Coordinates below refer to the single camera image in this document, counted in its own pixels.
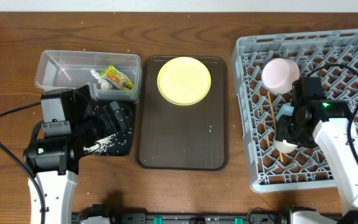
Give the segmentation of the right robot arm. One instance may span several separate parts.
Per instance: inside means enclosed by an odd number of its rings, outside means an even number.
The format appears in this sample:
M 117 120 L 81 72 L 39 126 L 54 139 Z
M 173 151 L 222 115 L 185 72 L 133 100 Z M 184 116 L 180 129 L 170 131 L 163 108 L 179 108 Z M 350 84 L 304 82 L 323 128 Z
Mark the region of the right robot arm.
M 358 223 L 358 136 L 348 104 L 327 99 L 318 77 L 296 80 L 292 88 L 293 112 L 280 114 L 273 145 L 282 153 L 320 148 L 339 192 L 339 222 Z

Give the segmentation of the grey dishwasher rack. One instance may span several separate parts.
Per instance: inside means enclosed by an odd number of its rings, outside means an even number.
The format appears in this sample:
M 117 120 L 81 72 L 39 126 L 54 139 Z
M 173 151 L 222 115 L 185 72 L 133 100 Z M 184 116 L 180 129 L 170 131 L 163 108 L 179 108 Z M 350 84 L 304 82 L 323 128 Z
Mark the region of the grey dishwasher rack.
M 301 75 L 320 77 L 327 98 L 347 101 L 350 109 L 357 110 L 358 132 L 358 29 L 241 37 L 231 55 L 250 188 L 262 194 L 334 187 L 328 163 L 317 147 L 299 147 L 282 154 L 280 162 L 272 142 L 274 128 L 267 89 L 261 79 L 263 67 L 275 58 L 293 60 Z M 283 104 L 291 102 L 290 93 L 270 96 L 275 115 Z

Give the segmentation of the cream white cup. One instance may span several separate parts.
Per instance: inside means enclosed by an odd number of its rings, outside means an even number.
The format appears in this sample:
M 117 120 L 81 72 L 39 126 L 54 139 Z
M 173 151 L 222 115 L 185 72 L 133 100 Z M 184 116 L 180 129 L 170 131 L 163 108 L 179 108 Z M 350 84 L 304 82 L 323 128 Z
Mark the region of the cream white cup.
M 285 154 L 291 153 L 298 147 L 296 144 L 290 144 L 286 140 L 279 141 L 276 139 L 276 136 L 274 136 L 273 139 L 273 146 L 275 147 L 276 150 Z

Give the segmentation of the pile of rice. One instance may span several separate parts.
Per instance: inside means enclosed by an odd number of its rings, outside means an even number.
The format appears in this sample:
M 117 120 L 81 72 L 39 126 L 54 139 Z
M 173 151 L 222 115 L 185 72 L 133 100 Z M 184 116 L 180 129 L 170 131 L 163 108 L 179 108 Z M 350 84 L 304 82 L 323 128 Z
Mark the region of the pile of rice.
M 131 150 L 133 128 L 121 130 L 84 148 L 84 156 L 126 156 Z

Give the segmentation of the green orange snack wrapper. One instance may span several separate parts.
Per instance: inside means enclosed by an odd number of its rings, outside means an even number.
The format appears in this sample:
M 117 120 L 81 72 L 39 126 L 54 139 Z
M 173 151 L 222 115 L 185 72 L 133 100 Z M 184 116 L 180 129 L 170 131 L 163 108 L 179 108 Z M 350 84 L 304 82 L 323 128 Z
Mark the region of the green orange snack wrapper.
M 120 90 L 132 90 L 134 88 L 134 84 L 131 79 L 112 65 L 109 65 L 105 70 L 103 70 L 101 72 L 101 76 L 112 81 L 113 85 Z

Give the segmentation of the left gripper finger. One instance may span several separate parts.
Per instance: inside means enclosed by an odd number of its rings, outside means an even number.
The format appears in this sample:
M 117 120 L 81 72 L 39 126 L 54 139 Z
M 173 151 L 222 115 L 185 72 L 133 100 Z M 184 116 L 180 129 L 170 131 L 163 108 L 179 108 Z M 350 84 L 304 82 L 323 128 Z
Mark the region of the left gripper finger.
M 111 109 L 110 106 L 102 106 L 100 118 L 103 120 L 103 123 L 105 125 L 107 136 L 117 133 L 116 117 L 114 115 L 114 111 Z
M 115 120 L 119 126 L 119 130 L 126 130 L 129 128 L 129 123 L 127 121 L 127 116 L 124 112 L 124 109 L 120 107 L 117 101 L 112 101 L 110 104 L 112 112 L 114 114 Z

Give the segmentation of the light blue bowl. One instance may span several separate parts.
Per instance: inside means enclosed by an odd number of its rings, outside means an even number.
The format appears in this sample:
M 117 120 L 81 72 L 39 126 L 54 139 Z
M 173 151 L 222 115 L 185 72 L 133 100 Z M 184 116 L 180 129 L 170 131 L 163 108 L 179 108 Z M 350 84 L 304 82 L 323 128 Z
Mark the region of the light blue bowl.
M 278 113 L 275 115 L 275 120 L 278 121 L 283 115 L 292 116 L 294 107 L 290 103 L 285 103 L 281 106 Z

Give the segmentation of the white tissue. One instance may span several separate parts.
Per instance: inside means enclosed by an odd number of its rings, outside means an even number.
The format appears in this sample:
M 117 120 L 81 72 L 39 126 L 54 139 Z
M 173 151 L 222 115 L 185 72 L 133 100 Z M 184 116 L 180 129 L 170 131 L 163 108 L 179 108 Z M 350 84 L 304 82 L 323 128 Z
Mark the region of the white tissue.
M 111 90 L 112 89 L 112 83 L 106 77 L 102 76 L 96 70 L 90 70 L 90 72 L 91 72 L 92 76 L 95 79 L 97 79 L 102 90 Z

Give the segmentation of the white bowl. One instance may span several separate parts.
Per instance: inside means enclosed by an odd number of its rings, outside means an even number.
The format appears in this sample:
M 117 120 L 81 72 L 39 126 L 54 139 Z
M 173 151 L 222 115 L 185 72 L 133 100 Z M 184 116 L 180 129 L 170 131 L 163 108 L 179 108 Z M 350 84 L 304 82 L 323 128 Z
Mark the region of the white bowl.
M 274 95 L 286 94 L 292 90 L 292 83 L 300 78 L 296 62 L 287 58 L 275 58 L 262 69 L 261 79 L 266 89 Z

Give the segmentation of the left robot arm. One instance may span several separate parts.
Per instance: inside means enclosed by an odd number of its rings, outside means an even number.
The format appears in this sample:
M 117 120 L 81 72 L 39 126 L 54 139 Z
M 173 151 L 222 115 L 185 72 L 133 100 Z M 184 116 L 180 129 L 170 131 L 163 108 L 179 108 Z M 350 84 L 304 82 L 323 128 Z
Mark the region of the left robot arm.
M 40 98 L 44 119 L 23 153 L 32 223 L 71 223 L 80 159 L 125 156 L 131 149 L 134 105 L 94 100 L 90 88 L 50 90 Z

